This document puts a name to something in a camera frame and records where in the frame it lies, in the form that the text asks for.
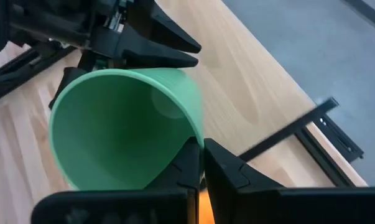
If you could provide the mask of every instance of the orange part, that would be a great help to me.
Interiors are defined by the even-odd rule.
[[[199,221],[200,224],[215,224],[213,218],[212,207],[210,202],[210,196],[208,191],[200,193],[200,205],[199,205]]]

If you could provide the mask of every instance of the green plastic cup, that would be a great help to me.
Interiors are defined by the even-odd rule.
[[[49,124],[57,164],[79,190],[143,189],[192,136],[203,148],[201,93],[173,68],[83,75],[58,96]]]

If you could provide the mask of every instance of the wooden tabletop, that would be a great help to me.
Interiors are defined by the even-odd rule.
[[[203,46],[198,66],[185,71],[203,92],[205,137],[238,155],[315,106],[221,0],[157,2]],[[0,65],[21,52],[8,44]],[[47,105],[63,68],[79,57],[72,53],[0,100],[0,223],[29,223],[35,203],[70,188],[49,148]],[[356,185],[366,185],[314,124],[308,129]],[[294,136],[249,164],[288,187],[332,186]]]

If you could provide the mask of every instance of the gray floor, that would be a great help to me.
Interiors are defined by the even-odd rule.
[[[340,0],[223,0],[364,151],[354,168],[375,185],[375,27]],[[375,0],[366,0],[375,8]]]

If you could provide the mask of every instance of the wooden table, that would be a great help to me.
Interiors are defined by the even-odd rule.
[[[206,137],[241,154],[315,106],[221,0],[158,2],[203,46],[199,65],[185,71],[202,88]],[[0,65],[21,52],[9,44]],[[0,100],[0,223],[29,223],[35,203],[69,189],[49,148],[47,105],[62,68],[76,66],[79,56],[72,53]],[[314,124],[308,128],[356,185],[366,185]],[[285,186],[332,186],[294,136],[249,164]]]

